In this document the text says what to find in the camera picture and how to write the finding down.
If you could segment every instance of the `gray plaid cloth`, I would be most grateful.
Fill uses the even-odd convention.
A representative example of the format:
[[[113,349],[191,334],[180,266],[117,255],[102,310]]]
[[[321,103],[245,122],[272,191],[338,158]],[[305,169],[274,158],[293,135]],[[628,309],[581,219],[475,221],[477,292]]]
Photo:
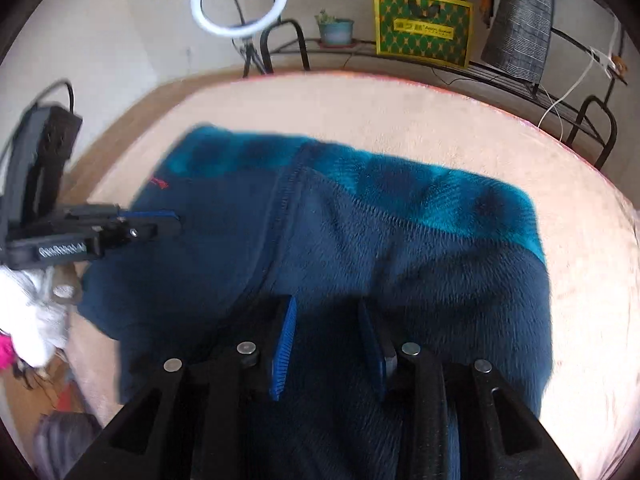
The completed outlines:
[[[549,49],[554,0],[500,0],[481,59],[539,83]]]

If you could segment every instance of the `potted plant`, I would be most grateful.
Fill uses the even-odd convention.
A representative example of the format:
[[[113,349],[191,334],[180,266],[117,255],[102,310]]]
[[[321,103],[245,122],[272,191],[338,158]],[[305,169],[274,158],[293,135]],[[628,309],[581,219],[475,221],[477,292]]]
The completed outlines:
[[[324,9],[316,14],[320,40],[324,46],[348,46],[353,44],[353,20],[336,18]]]

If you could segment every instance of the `bed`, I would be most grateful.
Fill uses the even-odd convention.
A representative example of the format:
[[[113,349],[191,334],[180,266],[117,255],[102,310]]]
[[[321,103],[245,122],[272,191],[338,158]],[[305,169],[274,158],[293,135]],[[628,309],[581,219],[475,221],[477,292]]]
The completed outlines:
[[[551,283],[554,365],[540,419],[581,479],[609,477],[640,429],[640,250],[636,213],[605,177],[527,121],[460,94],[370,75],[291,73],[188,96],[116,147],[89,200],[129,205],[199,123],[303,134],[524,190]],[[116,342],[72,316],[69,359],[103,423],[120,407],[116,353]]]

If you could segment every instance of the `fleece fabric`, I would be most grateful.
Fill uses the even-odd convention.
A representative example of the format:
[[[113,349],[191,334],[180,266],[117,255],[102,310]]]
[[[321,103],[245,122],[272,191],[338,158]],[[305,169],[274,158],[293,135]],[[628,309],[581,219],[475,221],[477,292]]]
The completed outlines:
[[[360,298],[443,361],[489,359],[539,412],[549,286],[520,190],[305,137],[201,126],[134,208],[172,209],[184,232],[108,254],[84,276],[79,311],[120,342],[123,402],[166,359],[197,362],[241,341],[264,298],[298,300],[285,391],[250,412],[252,478],[394,477],[402,413],[370,387]]]

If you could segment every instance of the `red logo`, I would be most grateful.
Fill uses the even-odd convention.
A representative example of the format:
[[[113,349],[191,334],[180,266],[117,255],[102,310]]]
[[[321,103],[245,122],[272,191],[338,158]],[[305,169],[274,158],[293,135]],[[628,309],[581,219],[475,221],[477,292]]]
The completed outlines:
[[[169,187],[169,183],[156,177],[153,177],[150,182],[156,184],[160,189],[167,189]]]

